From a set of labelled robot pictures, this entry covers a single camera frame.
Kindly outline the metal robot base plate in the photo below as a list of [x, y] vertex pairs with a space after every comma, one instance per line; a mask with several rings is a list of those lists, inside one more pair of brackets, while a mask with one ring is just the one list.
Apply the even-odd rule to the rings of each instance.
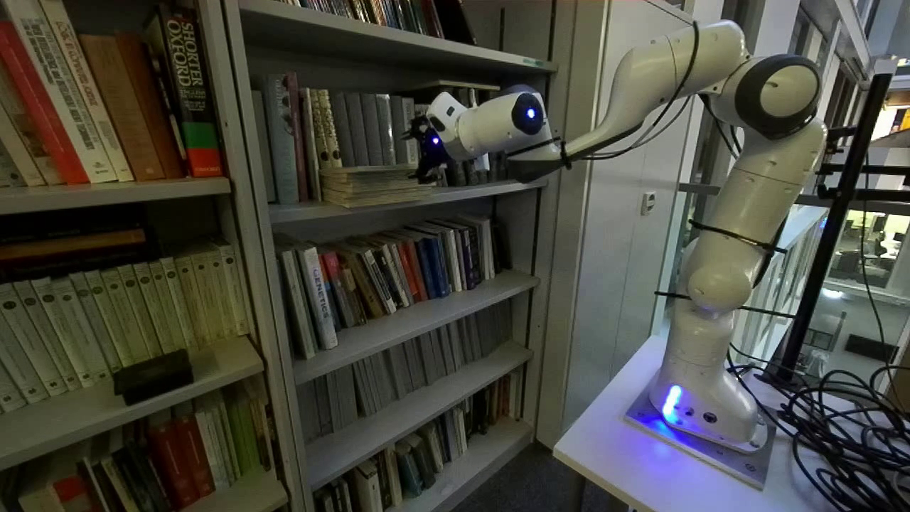
[[660, 405], [650, 405], [649, 394], [640, 394], [626, 409], [626, 419], [679, 453], [761, 490], [770, 469], [775, 428], [758, 415], [754, 438], [744, 443], [696, 438], [690, 423], [703, 421], [703, 412], [690, 409], [686, 399], [689, 394], [679, 385], [674, 385]]

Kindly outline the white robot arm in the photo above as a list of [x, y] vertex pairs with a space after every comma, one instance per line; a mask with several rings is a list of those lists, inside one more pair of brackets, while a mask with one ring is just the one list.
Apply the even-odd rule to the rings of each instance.
[[703, 98], [723, 122], [743, 128], [743, 155], [686, 256], [686, 303], [670, 310], [649, 402], [670, 429], [751, 453], [761, 435], [758, 409], [724, 371], [724, 352], [734, 314], [751, 298], [790, 206], [821, 160], [818, 89], [809, 59], [755, 57], [730, 20], [693, 22], [626, 51], [603, 122], [578, 140], [556, 140], [542, 98], [522, 85], [475, 109], [438, 95], [410, 136], [420, 172], [504, 155], [531, 183], [640, 131], [653, 109], [681, 98]]

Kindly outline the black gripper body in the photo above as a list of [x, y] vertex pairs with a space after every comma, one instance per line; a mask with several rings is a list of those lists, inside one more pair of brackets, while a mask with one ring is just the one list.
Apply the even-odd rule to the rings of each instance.
[[450, 160], [444, 140], [424, 115], [410, 122], [406, 136], [418, 142], [416, 179], [428, 183], [431, 172]]

